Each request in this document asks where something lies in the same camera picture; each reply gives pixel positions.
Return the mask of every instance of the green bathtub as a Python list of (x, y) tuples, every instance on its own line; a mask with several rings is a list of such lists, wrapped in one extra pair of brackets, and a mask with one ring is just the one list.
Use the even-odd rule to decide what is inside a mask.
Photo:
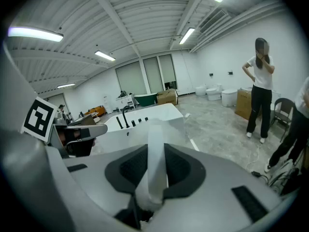
[(154, 103), (158, 103), (156, 96), (158, 93), (146, 94), (146, 95), (135, 95), (134, 98), (141, 106), (150, 106)]

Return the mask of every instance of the window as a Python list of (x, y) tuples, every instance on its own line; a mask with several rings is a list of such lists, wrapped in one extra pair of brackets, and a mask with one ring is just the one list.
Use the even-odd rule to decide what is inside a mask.
[(163, 91), (162, 79), (156, 57), (144, 60), (150, 92), (157, 93)]
[(122, 91), (135, 95), (147, 93), (139, 62), (117, 68), (116, 73)]
[(177, 89), (177, 82), (171, 55), (160, 56), (160, 65), (164, 80), (165, 89)]

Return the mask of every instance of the orange object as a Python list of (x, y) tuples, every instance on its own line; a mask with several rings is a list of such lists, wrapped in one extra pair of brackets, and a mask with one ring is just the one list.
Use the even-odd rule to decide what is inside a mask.
[(90, 109), (89, 112), (84, 113), (85, 115), (91, 114), (91, 113), (98, 113), (97, 116), (101, 116), (105, 113), (105, 108), (104, 106), (97, 106), (95, 108)]

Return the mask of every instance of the black panel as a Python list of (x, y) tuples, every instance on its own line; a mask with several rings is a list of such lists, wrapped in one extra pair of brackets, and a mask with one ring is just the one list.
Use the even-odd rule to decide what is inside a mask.
[(128, 208), (121, 210), (115, 218), (132, 228), (140, 230), (140, 214), (135, 197), (131, 197)]
[(86, 157), (90, 155), (94, 139), (87, 141), (75, 142), (67, 147), (67, 152), (76, 157)]
[(105, 168), (105, 176), (119, 192), (134, 194), (147, 170), (147, 145), (110, 162)]
[(89, 129), (81, 129), (81, 138), (87, 138), (87, 137), (90, 137)]
[(197, 159), (164, 144), (169, 188), (163, 191), (164, 199), (190, 196), (203, 183), (206, 170)]
[(245, 186), (232, 188), (232, 191), (252, 222), (258, 221), (267, 214), (267, 210)]
[(70, 173), (77, 171), (77, 170), (84, 169), (84, 168), (87, 168), (87, 166), (85, 164), (77, 164), (77, 165), (74, 165), (74, 166), (67, 167), (67, 169)]

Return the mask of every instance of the black chair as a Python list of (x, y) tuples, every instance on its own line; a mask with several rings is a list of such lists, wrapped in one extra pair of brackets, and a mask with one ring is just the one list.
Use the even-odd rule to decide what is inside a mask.
[[(279, 103), (281, 103), (280, 111), (276, 112), (276, 106)], [(275, 102), (275, 116), (270, 123), (270, 127), (275, 123), (276, 120), (281, 120), (284, 123), (285, 130), (284, 130), (284, 134), (281, 137), (280, 142), (282, 141), (287, 129), (289, 128), (289, 124), (291, 123), (291, 120), (289, 119), (288, 116), (289, 116), (293, 106), (294, 106), (294, 102), (287, 99), (287, 98), (279, 98)]]

